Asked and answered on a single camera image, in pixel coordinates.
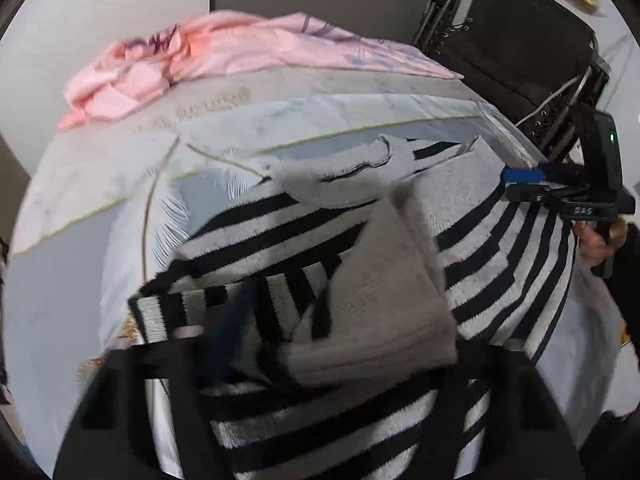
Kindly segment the person's right hand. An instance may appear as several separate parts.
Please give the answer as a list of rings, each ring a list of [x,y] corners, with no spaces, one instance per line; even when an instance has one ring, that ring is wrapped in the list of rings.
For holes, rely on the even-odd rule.
[[[625,244],[627,232],[627,222],[624,218],[618,218],[610,226],[608,240],[605,240],[591,226],[588,226],[585,221],[578,221],[574,226],[582,260],[592,268],[612,257],[614,252]]]

